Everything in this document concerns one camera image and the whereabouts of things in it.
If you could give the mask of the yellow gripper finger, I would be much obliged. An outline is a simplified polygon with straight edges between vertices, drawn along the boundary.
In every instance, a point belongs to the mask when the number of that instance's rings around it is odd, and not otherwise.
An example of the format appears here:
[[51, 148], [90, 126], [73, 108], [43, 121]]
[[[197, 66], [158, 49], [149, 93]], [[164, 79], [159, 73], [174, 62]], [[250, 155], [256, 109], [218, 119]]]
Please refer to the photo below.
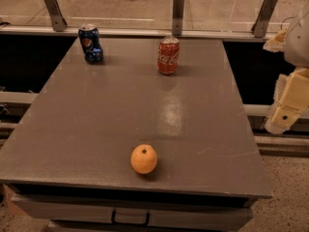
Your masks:
[[274, 89], [265, 128], [273, 134], [287, 131], [309, 107], [309, 69], [296, 68], [289, 75], [280, 74]]
[[283, 52], [285, 48], [287, 30], [279, 31], [274, 37], [267, 40], [263, 49], [269, 52]]

